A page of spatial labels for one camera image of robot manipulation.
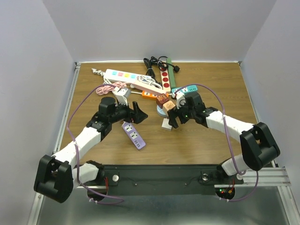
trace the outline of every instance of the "power outlet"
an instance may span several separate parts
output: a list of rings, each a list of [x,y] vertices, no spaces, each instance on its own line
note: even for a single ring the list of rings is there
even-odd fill
[[[174,88],[172,89],[172,94],[175,93],[175,91],[177,91],[179,88]],[[193,92],[193,91],[198,91],[198,88],[196,85],[189,85],[183,89],[180,90],[182,93],[186,94],[189,92]]]
[[[130,134],[130,137],[134,140],[138,137],[139,135],[134,131]]]
[[[137,149],[141,149],[145,147],[146,145],[145,141],[141,138],[141,136],[139,135],[139,133],[131,123],[124,122],[122,128]]]
[[[131,131],[133,128],[130,124],[124,127],[127,132]]]

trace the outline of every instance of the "power strip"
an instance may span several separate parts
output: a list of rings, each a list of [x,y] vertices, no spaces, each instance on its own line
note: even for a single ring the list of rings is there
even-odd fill
[[[125,133],[128,135],[128,137],[137,149],[145,147],[146,143],[131,123],[124,122],[122,128],[124,129]]]
[[[107,69],[103,77],[111,82],[120,81],[123,83],[134,83],[135,81],[137,81],[138,76],[141,76],[141,74],[133,74],[129,72]]]
[[[172,94],[174,94],[175,91],[177,91],[179,88],[174,88],[172,89]],[[193,92],[193,91],[198,91],[198,88],[196,85],[190,85],[187,86],[183,89],[180,90],[183,94],[189,93],[189,92]]]
[[[142,91],[142,98],[146,98],[146,99],[151,99],[151,100],[156,100],[156,95],[153,95],[153,94],[151,94],[151,93],[149,93],[149,92],[146,92],[146,91]]]
[[[143,90],[143,91],[146,91],[148,93],[151,93],[153,95],[161,95],[161,94],[166,94],[166,91],[163,90],[163,89],[160,89],[160,88],[157,88],[157,87],[154,87],[154,86],[151,86],[151,85],[148,85],[146,83],[142,83],[140,81],[135,81],[134,83],[132,83],[133,86],[136,88],[136,89],[139,89],[139,90]]]
[[[163,85],[163,90],[165,90],[167,93],[170,93],[171,85],[170,85],[170,78],[169,78],[168,70],[164,70],[164,71],[160,70],[160,75],[161,75],[161,83]]]
[[[167,58],[166,61],[167,61],[167,63],[172,64],[171,58]],[[171,89],[176,88],[173,67],[171,67],[171,66],[168,67],[168,73],[169,73]]]

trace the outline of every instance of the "wooden table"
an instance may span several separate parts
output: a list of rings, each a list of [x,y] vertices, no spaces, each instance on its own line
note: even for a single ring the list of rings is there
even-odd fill
[[[226,115],[238,120],[255,123],[254,112],[237,63],[177,63],[180,72],[175,74],[176,85],[202,83],[212,88],[222,99]],[[115,69],[137,74],[145,74],[143,63],[86,63],[82,64],[75,87],[70,113],[83,98],[97,85],[103,83],[103,78],[94,75],[91,68]],[[154,68],[156,78],[160,81],[160,73]],[[221,109],[216,98],[208,90],[198,87],[206,107]],[[98,110],[102,96],[93,93],[74,116],[70,129],[77,136],[86,123]],[[207,129],[194,121],[180,124],[178,129],[167,131],[161,128],[163,118],[156,110],[156,102],[131,94],[128,98],[137,101],[148,118],[134,127],[146,142],[146,146],[137,150],[121,127],[121,123],[112,126],[110,134],[98,145],[93,147],[81,160],[94,160],[102,164],[218,164],[230,157],[224,134]],[[61,147],[65,147],[71,138],[65,131]],[[240,144],[232,139],[235,155],[240,154]]]

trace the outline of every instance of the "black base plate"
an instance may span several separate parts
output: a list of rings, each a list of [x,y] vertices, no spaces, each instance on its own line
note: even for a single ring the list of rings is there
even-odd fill
[[[214,185],[242,184],[236,176],[216,176],[217,165],[104,165],[109,195],[215,195]],[[114,182],[113,175],[119,180]],[[86,185],[105,185],[105,182]]]

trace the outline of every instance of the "power cord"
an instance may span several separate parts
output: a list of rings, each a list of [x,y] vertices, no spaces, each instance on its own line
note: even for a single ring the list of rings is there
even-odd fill
[[[102,70],[97,70],[97,69],[94,69],[92,68],[92,72],[93,74],[97,74],[97,75],[100,75],[100,76],[104,76],[105,72],[103,72]]]
[[[104,78],[104,82],[103,84],[112,84],[116,87],[118,87],[119,89],[125,88],[126,87],[126,83],[122,83],[120,81],[115,82],[115,83],[111,83],[109,80],[107,80],[106,78]],[[114,92],[118,90],[112,86],[102,86],[96,89],[96,93],[97,95],[106,95],[108,94],[110,91],[112,91],[113,94],[115,94]]]
[[[160,56],[158,59],[155,58],[154,56],[151,56],[150,62],[152,65],[158,65],[158,68],[160,71],[165,71],[169,68],[169,66],[173,67],[174,71],[177,73],[179,72],[180,68],[179,66],[174,66],[171,63],[163,62],[160,59],[161,58],[168,58],[166,56]]]
[[[155,79],[155,73],[154,73],[154,70],[152,68],[152,63],[149,59],[147,58],[144,58],[144,63],[145,63],[145,66],[147,68],[147,72],[146,72],[146,75],[148,76],[151,76],[151,78],[155,81],[155,83],[158,83],[160,86],[162,86],[161,82],[158,82],[156,79]]]
[[[163,88],[163,86],[161,85],[161,83],[157,83],[156,80],[153,79],[153,78],[149,78],[147,76],[140,75],[136,79],[137,79],[137,81],[140,81],[142,83],[148,84],[150,86],[155,86],[155,87],[157,87],[159,89]]]

